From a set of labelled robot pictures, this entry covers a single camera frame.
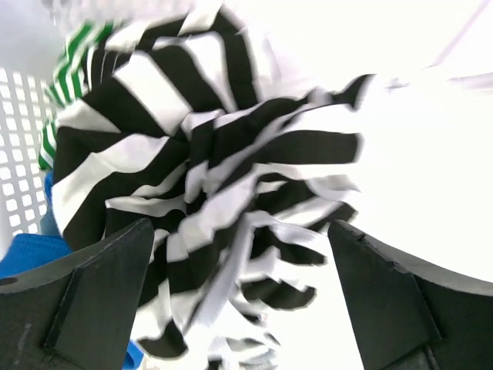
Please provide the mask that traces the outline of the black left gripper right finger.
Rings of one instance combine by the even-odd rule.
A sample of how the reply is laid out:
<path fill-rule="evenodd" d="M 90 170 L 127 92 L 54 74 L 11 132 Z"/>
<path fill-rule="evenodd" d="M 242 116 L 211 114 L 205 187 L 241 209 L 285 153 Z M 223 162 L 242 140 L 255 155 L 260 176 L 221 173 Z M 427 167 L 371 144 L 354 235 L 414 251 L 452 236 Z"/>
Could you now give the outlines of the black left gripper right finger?
<path fill-rule="evenodd" d="M 342 220 L 327 236 L 365 369 L 492 367 L 490 282 L 400 251 Z"/>

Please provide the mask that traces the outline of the black and white striped top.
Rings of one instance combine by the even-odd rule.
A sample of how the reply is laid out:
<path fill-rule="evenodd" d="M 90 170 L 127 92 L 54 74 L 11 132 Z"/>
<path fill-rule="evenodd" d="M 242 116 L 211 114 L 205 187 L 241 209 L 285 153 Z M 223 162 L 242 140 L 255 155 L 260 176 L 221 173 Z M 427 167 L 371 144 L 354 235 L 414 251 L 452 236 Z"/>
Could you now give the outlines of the black and white striped top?
<path fill-rule="evenodd" d="M 171 369 L 273 369 L 265 317 L 307 306 L 322 230 L 356 211 L 348 171 L 372 75 L 329 92 L 226 7 L 124 22 L 55 118 L 52 209 L 75 251 L 146 218 L 131 337 Z"/>

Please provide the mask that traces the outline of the green striped tank top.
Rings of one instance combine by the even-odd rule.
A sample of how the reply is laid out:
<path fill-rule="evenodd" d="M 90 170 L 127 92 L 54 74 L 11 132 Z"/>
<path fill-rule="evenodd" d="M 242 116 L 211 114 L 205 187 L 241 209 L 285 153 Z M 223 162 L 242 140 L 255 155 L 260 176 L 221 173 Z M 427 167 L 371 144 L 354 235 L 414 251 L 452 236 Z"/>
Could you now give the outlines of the green striped tank top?
<path fill-rule="evenodd" d="M 88 83 L 83 72 L 83 61 L 88 51 L 107 39 L 121 22 L 84 21 L 65 39 L 62 54 L 55 65 L 52 81 L 45 88 L 50 101 L 62 109 L 88 91 Z M 41 130 L 41 146 L 38 164 L 41 170 L 53 168 L 56 151 L 55 118 L 47 119 Z"/>

